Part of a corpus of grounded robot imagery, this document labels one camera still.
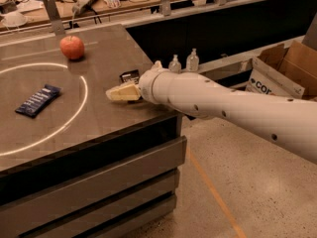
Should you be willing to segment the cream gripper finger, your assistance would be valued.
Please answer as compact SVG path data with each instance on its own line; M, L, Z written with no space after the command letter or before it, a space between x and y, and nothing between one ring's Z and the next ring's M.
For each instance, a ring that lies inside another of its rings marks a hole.
M140 99L141 93L137 84L126 82L108 89L106 96L113 101L135 101Z

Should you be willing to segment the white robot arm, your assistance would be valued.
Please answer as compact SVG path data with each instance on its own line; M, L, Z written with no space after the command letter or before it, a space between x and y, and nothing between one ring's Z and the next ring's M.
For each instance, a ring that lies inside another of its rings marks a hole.
M224 87L195 72L175 73L156 62L138 82L106 91L112 101L143 98L185 115L225 119L314 164L317 163L317 103Z

